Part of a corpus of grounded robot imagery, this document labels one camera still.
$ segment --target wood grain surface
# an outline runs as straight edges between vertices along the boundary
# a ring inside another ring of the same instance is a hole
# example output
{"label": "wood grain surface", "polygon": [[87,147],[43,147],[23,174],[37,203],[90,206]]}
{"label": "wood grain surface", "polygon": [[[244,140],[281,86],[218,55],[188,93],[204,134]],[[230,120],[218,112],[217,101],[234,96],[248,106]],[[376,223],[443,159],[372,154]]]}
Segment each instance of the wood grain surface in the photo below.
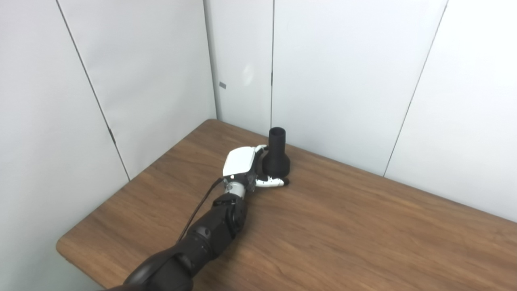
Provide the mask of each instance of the wood grain surface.
{"label": "wood grain surface", "polygon": [[[174,244],[228,152],[262,143],[264,136],[206,121],[66,233],[57,250],[100,285],[121,284]],[[194,290],[517,290],[516,223],[286,151],[290,185],[247,194],[244,231],[194,278]]]}

